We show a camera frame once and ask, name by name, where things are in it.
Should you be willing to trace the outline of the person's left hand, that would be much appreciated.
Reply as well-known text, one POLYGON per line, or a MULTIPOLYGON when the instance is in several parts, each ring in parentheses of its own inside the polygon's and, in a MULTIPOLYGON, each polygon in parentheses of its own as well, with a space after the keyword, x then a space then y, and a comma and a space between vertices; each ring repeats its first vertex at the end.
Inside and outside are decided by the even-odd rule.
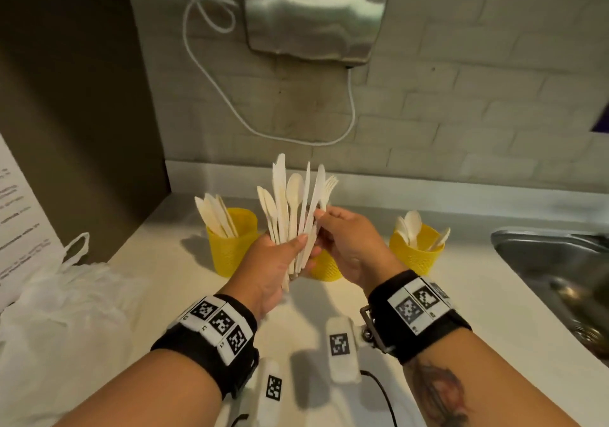
POLYGON ((260 322, 281 301, 286 272, 296 257, 279 257, 278 245, 265 232, 218 293, 238 300, 260 322))

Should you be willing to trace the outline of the person's right hand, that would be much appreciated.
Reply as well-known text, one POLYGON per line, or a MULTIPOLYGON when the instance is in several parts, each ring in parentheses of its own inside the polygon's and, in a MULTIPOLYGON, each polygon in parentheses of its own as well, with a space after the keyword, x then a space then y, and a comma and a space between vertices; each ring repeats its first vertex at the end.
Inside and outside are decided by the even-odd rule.
MULTIPOLYGON (((406 266, 391 252, 383 237, 377 232, 368 218, 361 214, 356 216, 356 234, 354 243, 347 254, 328 252, 336 262, 340 273, 349 282, 362 289, 366 297, 387 280, 406 271, 406 266)), ((314 251, 320 252, 319 246, 314 251)))

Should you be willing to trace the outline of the white plastic fork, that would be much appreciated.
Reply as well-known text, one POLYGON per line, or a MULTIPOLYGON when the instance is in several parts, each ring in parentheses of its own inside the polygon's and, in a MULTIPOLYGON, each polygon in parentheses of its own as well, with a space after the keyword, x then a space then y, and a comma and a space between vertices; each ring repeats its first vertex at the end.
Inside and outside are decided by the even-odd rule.
MULTIPOLYGON (((331 175, 325 181, 324 191, 320 198, 320 202, 318 203, 318 207, 321 210, 323 210, 324 212, 326 211, 327 205, 329 203, 331 192, 334 190, 334 188, 337 186, 338 183, 339 183, 339 179, 335 175, 331 175)), ((312 230, 313 231, 312 231, 312 235, 311 235, 311 240, 315 244, 316 239, 317 239, 317 234, 318 234, 318 226, 317 226, 316 222, 314 222, 312 230)))

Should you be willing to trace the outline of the white plastic knife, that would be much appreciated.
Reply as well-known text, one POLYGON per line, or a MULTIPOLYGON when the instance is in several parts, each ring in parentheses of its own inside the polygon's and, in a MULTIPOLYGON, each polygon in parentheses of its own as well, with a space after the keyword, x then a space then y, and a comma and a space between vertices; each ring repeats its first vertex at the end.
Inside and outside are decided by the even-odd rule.
POLYGON ((287 216, 285 208, 285 154, 279 154, 277 161, 272 166, 272 183, 273 192, 275 198, 275 204, 277 208, 277 223, 278 223, 278 234, 279 243, 285 244, 287 242, 287 216))
POLYGON ((314 212, 317 208, 317 205, 320 202, 322 197, 322 193, 324 192, 325 187, 325 169, 324 165, 320 164, 317 169, 316 176, 316 184, 314 187, 314 191, 312 193, 311 201, 309 204, 309 211, 307 214, 307 219, 304 227, 304 233, 307 235, 307 241, 304 250, 301 252, 299 257, 298 269, 297 272, 300 273, 306 266, 310 254, 312 252, 316 237, 317 237, 317 228, 315 224, 314 212))
MULTIPOLYGON (((306 218, 307 218, 307 204, 308 204, 308 197, 309 197, 310 181, 311 181, 311 163, 308 162, 308 165, 307 165, 307 168, 306 168, 306 174, 305 174, 305 180, 304 180, 302 198, 301 198, 298 235, 301 235, 301 234, 304 233, 304 228, 305 228, 305 223, 306 223, 306 218)), ((299 276, 299 273, 300 273, 300 270, 301 270, 301 266, 300 266, 301 265, 301 255, 302 254, 300 253, 296 257, 295 274, 294 274, 295 277, 299 276)))
POLYGON ((206 193, 206 194, 207 194, 207 195, 209 195, 209 198, 210 198, 211 202, 212 202, 212 203, 214 203, 214 206, 215 206, 215 211, 216 211, 217 217, 218 217, 218 219, 219 219, 220 223, 222 223, 222 221, 223 221, 223 220, 222 220, 222 213, 221 213, 220 208, 218 207, 218 204, 217 204, 217 202, 216 202, 216 198, 215 198, 215 197, 213 197, 213 196, 212 196, 211 194, 209 194, 209 193, 206 193))
POLYGON ((274 228, 273 228, 273 222, 272 222, 272 219, 270 217, 270 212, 269 212, 269 210, 267 208, 267 203, 266 203, 266 197, 265 197, 265 195, 266 195, 267 191, 263 187, 261 187, 261 186, 256 186, 256 190, 257 190, 259 202, 261 204, 261 208, 262 208, 262 210, 264 212, 264 215, 266 217, 269 236, 270 236, 272 242, 275 245, 277 245, 277 241, 276 241, 276 237, 275 237, 275 231, 274 231, 274 228))
POLYGON ((214 203, 211 202, 209 195, 206 194, 204 198, 195 196, 194 201, 207 229, 209 229, 216 236, 227 238, 224 227, 217 217, 214 203))
POLYGON ((231 214, 228 212, 224 204, 224 200, 219 194, 216 195, 216 202, 222 213, 222 223, 224 224, 224 229, 227 233, 227 236, 230 238, 237 238, 239 236, 239 233, 232 221, 231 214))
POLYGON ((275 203, 275 200, 271 196, 270 192, 268 192, 268 190, 266 190, 264 188, 263 188, 263 198, 264 198, 264 204, 266 207, 266 213, 267 213, 267 216, 270 220, 270 224, 272 227, 271 230, 273 233, 274 243, 276 245, 280 245, 281 240, 279 237, 279 230, 278 230, 277 205, 275 203))

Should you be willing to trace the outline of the person's right forearm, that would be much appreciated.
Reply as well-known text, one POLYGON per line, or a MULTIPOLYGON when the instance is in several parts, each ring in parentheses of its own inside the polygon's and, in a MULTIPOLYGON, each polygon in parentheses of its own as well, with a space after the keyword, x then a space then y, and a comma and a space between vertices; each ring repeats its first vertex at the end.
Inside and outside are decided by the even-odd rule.
POLYGON ((427 427, 580 427, 463 328, 405 363, 403 372, 427 427))

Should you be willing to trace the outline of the person's left forearm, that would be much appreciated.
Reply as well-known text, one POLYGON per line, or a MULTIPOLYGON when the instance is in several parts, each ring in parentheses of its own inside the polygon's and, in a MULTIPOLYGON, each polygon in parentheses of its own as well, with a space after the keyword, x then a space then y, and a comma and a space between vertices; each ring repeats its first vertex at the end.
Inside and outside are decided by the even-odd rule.
POLYGON ((214 427, 223 398, 194 361, 155 350, 63 416, 53 427, 214 427))

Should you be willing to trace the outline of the yellow perforated plastic cup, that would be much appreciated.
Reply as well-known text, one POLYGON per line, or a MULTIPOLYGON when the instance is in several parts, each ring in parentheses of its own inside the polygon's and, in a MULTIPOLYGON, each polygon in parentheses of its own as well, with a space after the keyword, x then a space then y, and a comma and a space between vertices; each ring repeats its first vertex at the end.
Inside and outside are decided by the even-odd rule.
POLYGON ((428 250, 439 235, 431 226, 422 224, 422 230, 417 236, 418 249, 415 249, 406 244, 398 230, 394 230, 389 240, 389 248, 406 267, 424 276, 429 273, 445 249, 445 245, 442 245, 435 250, 428 250))
POLYGON ((305 262, 301 275, 324 282, 332 282, 342 278, 336 262, 326 250, 321 249, 318 255, 310 256, 310 258, 312 258, 312 267, 307 267, 307 262, 305 262))
POLYGON ((249 247, 259 238, 258 219, 254 212, 244 208, 228 208, 238 231, 237 238, 223 238, 206 227, 215 272, 230 278, 236 271, 249 247))

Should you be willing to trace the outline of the black wristband with marker tags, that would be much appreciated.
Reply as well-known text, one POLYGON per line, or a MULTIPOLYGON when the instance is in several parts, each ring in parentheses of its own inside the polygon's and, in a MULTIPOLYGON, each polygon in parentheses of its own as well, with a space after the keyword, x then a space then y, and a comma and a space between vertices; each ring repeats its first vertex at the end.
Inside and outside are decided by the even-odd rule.
POLYGON ((458 329, 471 331, 447 295, 413 270, 376 286, 361 309, 373 345, 405 364, 458 329))
POLYGON ((217 293, 194 302, 171 323, 150 351, 187 357, 216 382, 222 397, 237 399, 258 367, 255 315, 237 299, 217 293))

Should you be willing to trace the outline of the stainless steel hand dryer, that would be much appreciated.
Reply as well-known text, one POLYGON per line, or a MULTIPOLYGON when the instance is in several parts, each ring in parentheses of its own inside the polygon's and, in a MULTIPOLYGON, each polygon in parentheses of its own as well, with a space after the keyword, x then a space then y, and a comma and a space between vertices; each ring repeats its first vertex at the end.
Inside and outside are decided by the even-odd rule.
POLYGON ((352 68, 367 64, 388 0, 242 0, 250 50, 352 68))

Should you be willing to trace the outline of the stainless steel sink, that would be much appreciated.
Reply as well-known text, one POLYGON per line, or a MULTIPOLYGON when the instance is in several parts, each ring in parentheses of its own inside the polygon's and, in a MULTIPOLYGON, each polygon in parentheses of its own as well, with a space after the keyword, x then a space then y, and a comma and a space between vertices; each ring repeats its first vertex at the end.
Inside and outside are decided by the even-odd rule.
POLYGON ((609 367, 609 234, 499 230, 490 238, 572 336, 609 367))

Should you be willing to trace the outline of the white plastic bag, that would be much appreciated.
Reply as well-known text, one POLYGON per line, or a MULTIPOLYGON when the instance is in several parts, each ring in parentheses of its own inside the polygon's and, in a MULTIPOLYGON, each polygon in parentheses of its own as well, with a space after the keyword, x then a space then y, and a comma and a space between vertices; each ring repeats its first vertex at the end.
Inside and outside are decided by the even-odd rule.
POLYGON ((41 267, 0 314, 0 427, 51 427, 124 370, 148 281, 80 250, 41 267))

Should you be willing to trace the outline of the white printed paper sheet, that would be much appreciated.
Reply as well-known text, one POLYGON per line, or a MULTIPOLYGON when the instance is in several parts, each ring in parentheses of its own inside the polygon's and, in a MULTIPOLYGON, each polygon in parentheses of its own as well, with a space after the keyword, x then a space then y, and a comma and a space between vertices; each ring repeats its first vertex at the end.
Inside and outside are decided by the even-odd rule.
POLYGON ((65 253, 41 204, 0 135, 0 313, 38 269, 65 253))

